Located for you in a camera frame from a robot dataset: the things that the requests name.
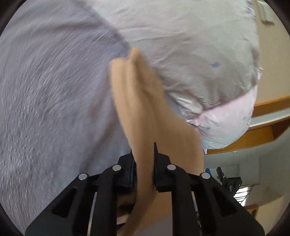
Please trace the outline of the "left floral pink pillow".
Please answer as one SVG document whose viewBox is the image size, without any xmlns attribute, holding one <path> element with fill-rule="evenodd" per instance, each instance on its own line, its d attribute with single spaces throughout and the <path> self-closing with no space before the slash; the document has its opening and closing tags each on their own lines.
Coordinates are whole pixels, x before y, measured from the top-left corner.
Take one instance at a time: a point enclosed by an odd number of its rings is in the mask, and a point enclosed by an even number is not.
<svg viewBox="0 0 290 236">
<path fill-rule="evenodd" d="M 144 53 L 205 150 L 249 128 L 262 75 L 251 1 L 92 1 Z"/>
</svg>

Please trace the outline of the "lilac bed sheet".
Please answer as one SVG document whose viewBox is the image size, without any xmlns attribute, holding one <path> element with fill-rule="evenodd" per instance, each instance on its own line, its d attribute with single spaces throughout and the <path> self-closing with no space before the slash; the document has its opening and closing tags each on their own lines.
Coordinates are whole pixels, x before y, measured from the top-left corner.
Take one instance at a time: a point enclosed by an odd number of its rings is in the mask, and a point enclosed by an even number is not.
<svg viewBox="0 0 290 236">
<path fill-rule="evenodd" d="M 129 153 L 109 64 L 119 33 L 81 1 L 26 1 L 1 35 L 1 205 L 25 232 L 80 173 Z"/>
</svg>

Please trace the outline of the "wooden headboard with glass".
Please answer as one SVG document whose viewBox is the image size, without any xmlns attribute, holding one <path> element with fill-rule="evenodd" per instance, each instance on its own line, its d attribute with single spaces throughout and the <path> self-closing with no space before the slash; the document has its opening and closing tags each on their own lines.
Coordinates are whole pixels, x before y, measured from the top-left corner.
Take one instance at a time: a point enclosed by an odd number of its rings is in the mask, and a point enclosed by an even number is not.
<svg viewBox="0 0 290 236">
<path fill-rule="evenodd" d="M 218 154 L 252 148 L 278 139 L 289 128 L 289 96 L 257 103 L 250 127 L 246 133 L 228 147 L 210 149 Z"/>
</svg>

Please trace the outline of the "tan long-sleeve shirt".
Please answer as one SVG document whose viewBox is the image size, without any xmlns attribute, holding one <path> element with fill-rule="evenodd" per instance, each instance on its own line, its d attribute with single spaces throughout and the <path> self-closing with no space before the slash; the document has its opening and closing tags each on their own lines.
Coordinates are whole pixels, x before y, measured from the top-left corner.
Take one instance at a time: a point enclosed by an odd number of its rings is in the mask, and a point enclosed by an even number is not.
<svg viewBox="0 0 290 236">
<path fill-rule="evenodd" d="M 204 151 L 195 127 L 187 124 L 168 103 L 157 74 L 138 48 L 110 64 L 113 100 L 119 121 L 137 164 L 135 206 L 118 235 L 133 235 L 166 217 L 169 193 L 153 186 L 154 149 L 187 173 L 204 171 Z"/>
</svg>

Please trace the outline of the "black device with green light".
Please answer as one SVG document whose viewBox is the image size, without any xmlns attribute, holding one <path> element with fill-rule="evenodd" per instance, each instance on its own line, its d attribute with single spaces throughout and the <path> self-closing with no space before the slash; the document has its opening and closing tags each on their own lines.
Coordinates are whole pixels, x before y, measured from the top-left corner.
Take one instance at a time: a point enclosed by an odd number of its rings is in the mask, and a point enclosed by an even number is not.
<svg viewBox="0 0 290 236">
<path fill-rule="evenodd" d="M 241 177 L 232 177 L 227 178 L 224 173 L 222 172 L 222 169 L 218 167 L 216 169 L 216 172 L 218 174 L 218 178 L 222 184 L 222 186 L 229 191 L 232 195 L 234 195 L 242 185 L 242 179 Z"/>
</svg>

